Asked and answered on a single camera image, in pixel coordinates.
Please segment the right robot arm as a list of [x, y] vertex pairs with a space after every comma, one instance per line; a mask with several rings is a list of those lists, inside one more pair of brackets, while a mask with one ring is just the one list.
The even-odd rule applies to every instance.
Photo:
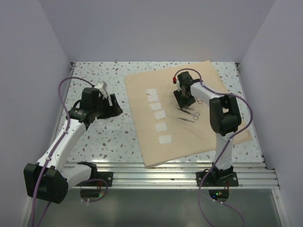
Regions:
[[203, 84], [201, 79], [193, 79], [189, 69], [179, 70], [173, 77], [177, 90], [173, 92], [179, 110], [190, 113], [189, 108], [196, 100], [209, 107], [210, 125], [216, 135], [215, 160], [210, 170], [199, 174], [201, 186], [223, 185], [232, 178], [232, 135], [241, 125], [241, 114], [236, 97], [215, 91]]

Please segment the white gauze pad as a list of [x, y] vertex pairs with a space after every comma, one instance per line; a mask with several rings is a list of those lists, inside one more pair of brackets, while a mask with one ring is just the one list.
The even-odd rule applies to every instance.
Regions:
[[159, 144], [170, 144], [172, 142], [172, 136], [171, 135], [159, 136], [158, 142]]
[[168, 127], [167, 127], [166, 122], [160, 122], [160, 123], [155, 124], [155, 130], [156, 130], [156, 132], [167, 131]]
[[155, 112], [154, 116], [156, 120], [161, 120], [167, 117], [165, 110]]
[[159, 101], [158, 95], [148, 95], [148, 102], [149, 103], [158, 102], [158, 101]]
[[146, 89], [146, 94], [149, 96], [157, 95], [157, 89], [155, 89], [155, 88]]
[[150, 104], [150, 109], [151, 109], [152, 111], [162, 109], [161, 103], [158, 102], [158, 103], [152, 103], [152, 104]]

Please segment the beige surgical drape cloth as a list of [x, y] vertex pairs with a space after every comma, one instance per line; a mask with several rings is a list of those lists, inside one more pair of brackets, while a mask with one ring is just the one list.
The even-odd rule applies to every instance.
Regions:
[[[134, 126], [139, 141], [143, 162], [146, 167], [157, 166], [177, 158], [191, 156], [215, 149], [216, 135], [211, 129], [209, 120], [209, 107], [207, 104], [194, 103], [191, 107], [200, 113], [197, 121], [193, 117], [177, 109], [178, 104], [173, 95], [177, 86], [172, 78], [180, 69], [192, 68], [192, 78], [202, 77], [209, 88], [218, 92], [227, 92], [227, 89], [218, 71], [210, 61], [191, 63], [172, 68], [142, 72], [127, 75], [125, 87], [134, 120]], [[167, 117], [156, 120], [150, 109], [146, 89], [157, 89], [157, 95], [162, 109]], [[178, 117], [195, 121], [186, 122]], [[156, 132], [155, 124], [166, 122], [168, 130]], [[159, 144], [159, 136], [171, 135], [170, 144]]]

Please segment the steel surgical scissors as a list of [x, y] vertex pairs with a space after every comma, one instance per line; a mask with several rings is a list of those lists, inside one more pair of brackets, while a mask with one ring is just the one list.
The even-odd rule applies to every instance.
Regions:
[[183, 109], [178, 109], [178, 110], [180, 110], [180, 111], [182, 111], [186, 114], [191, 115], [195, 121], [197, 121], [199, 119], [200, 113], [198, 113], [198, 112], [192, 113], [192, 112], [189, 112], [189, 111], [186, 111], [186, 110], [183, 110]]

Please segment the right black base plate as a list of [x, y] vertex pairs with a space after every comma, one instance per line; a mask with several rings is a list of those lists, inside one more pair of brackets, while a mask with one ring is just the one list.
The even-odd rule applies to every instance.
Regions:
[[202, 187], [239, 186], [237, 173], [233, 171], [232, 166], [226, 170], [219, 170], [217, 168], [214, 168], [210, 173], [208, 173], [208, 169], [202, 172], [196, 172], [197, 186], [200, 186], [201, 182]]

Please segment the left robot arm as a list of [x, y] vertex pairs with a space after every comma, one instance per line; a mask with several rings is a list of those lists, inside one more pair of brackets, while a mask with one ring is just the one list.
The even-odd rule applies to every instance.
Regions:
[[95, 120], [122, 113], [115, 94], [108, 94], [102, 88], [83, 89], [81, 99], [68, 112], [63, 128], [50, 148], [36, 163], [25, 166], [28, 196], [59, 204], [69, 189], [81, 183], [92, 186], [101, 181], [107, 186], [108, 183], [98, 175], [97, 166], [91, 162], [80, 161], [67, 171], [63, 167], [77, 141]]

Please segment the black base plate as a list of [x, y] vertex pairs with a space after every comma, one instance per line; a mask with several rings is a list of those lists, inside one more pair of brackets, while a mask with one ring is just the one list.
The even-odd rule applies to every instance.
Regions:
[[239, 186], [237, 173], [233, 171], [232, 166], [226, 170], [219, 170], [217, 168], [214, 168], [210, 173], [208, 173], [208, 169], [202, 172], [196, 172], [197, 186], [200, 186], [201, 182], [202, 187]]
[[[113, 172], [97, 172], [97, 178], [104, 180], [108, 184], [108, 187], [112, 186], [113, 176], [114, 176]], [[106, 185], [105, 183], [98, 181], [96, 183], [96, 186], [105, 187]]]

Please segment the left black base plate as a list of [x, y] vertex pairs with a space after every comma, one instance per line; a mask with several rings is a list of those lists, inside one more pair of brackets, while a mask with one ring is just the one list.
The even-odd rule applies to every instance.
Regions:
[[[114, 176], [113, 172], [97, 172], [97, 178], [104, 180], [108, 184], [108, 187], [112, 186], [113, 176]], [[96, 183], [96, 186], [105, 187], [106, 185], [105, 183], [98, 181]]]

